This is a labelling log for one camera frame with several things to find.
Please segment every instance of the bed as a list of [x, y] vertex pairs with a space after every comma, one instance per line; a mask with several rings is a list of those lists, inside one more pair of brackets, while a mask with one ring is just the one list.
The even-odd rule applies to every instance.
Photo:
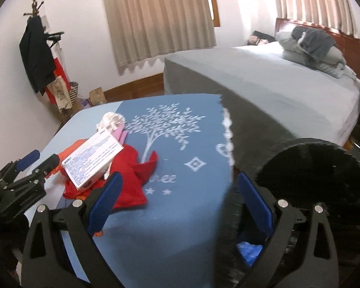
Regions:
[[[277, 19], [276, 32], [307, 23]], [[282, 58], [277, 42], [184, 51], [168, 57], [166, 94], [220, 94], [232, 118], [236, 167], [252, 175], [275, 145], [301, 137], [343, 146], [360, 111], [360, 39], [331, 34], [358, 79], [340, 79]]]

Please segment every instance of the baseboard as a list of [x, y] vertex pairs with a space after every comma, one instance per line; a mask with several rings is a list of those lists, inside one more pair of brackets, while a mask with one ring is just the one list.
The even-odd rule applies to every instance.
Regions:
[[118, 102], [163, 94], [164, 84], [162, 73], [132, 81], [104, 92], [107, 102]]

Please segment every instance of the diamond pattern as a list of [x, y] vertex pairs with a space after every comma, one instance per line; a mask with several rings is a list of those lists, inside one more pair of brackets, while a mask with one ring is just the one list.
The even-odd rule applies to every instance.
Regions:
[[195, 157], [191, 161], [185, 163], [185, 165], [190, 167], [192, 171], [196, 172], [199, 171], [202, 166], [206, 165], [206, 163], [200, 160], [199, 157]]

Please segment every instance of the window frame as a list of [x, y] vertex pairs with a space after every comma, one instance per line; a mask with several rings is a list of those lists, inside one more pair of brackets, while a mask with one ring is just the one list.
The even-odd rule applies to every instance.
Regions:
[[219, 16], [219, 8], [217, 6], [217, 0], [211, 0], [212, 11], [213, 11], [213, 26], [220, 27], [220, 16]]

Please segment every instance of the box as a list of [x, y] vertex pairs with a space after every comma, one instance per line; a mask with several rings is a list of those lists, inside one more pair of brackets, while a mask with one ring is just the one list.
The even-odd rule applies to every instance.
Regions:
[[94, 89], [89, 92], [89, 100], [92, 106], [97, 106], [107, 103], [106, 97], [101, 87], [98, 87], [97, 89]]
[[107, 130], [101, 130], [63, 160], [61, 165], [79, 191], [85, 191], [107, 171], [123, 146]]

